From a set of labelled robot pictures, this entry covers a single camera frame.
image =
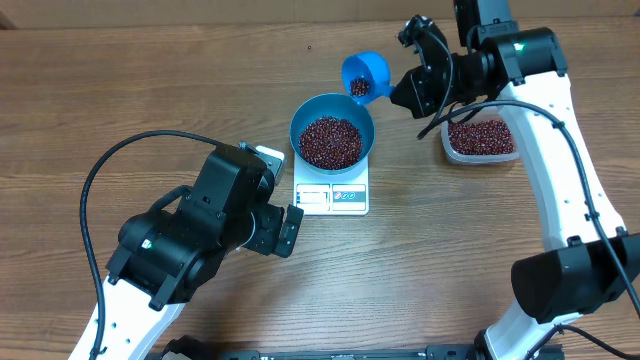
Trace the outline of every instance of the blue bowl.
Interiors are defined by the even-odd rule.
[[[309,164],[300,155],[300,134],[302,134],[309,124],[324,115],[349,120],[349,122],[360,131],[360,135],[362,136],[362,152],[360,153],[358,162],[354,165],[340,170],[325,170]],[[291,120],[291,127],[289,128],[289,139],[291,140],[291,146],[296,152],[296,155],[310,168],[322,174],[335,175],[353,169],[369,155],[373,148],[373,143],[376,140],[376,127],[373,124],[373,119],[371,115],[369,115],[367,108],[356,104],[350,96],[343,94],[323,94],[307,100],[307,102],[302,104],[298,111],[296,111]]]

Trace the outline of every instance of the white scale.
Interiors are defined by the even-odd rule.
[[[293,203],[305,215],[366,215],[369,212],[369,157],[336,175],[309,167],[297,154],[293,164]]]

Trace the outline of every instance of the red bean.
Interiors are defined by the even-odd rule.
[[[369,93],[371,86],[369,85],[367,79],[363,77],[357,77],[351,80],[349,88],[351,90],[352,97],[361,97]]]
[[[354,165],[362,152],[362,136],[349,120],[323,116],[300,134],[300,155],[309,164],[325,170]]]
[[[515,151],[511,132],[502,120],[449,124],[451,147],[463,155],[502,155]]]

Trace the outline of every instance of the wooden table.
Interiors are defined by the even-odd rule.
[[[95,295],[78,202],[87,172],[111,145],[178,129],[290,156],[291,116],[314,95],[343,91],[347,55],[380,52],[394,81],[418,64],[395,39],[401,25],[0,32],[0,358],[66,359],[79,339]],[[460,50],[455,24],[438,25]],[[640,230],[638,25],[521,22],[558,34],[593,162],[632,232]],[[451,166],[438,132],[415,139],[425,120],[386,100],[370,111],[378,141],[369,215],[307,217],[286,260],[233,253],[159,345],[190,334],[266,351],[418,348],[468,343],[499,319],[513,299],[511,265],[542,251],[522,165]],[[106,164],[89,197],[101,269],[124,221],[192,184],[209,150],[149,139]],[[290,163],[273,203],[291,201],[292,182]],[[640,352],[626,295],[577,325]],[[559,342],[572,359],[605,354],[575,335]]]

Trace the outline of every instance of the blue scoop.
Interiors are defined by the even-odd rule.
[[[393,86],[391,83],[391,70],[382,55],[365,51],[351,55],[342,63],[342,83],[347,94],[351,95],[351,81],[362,77],[369,83],[369,93],[364,96],[354,96],[353,100],[358,105],[367,105],[380,96],[389,97]]]

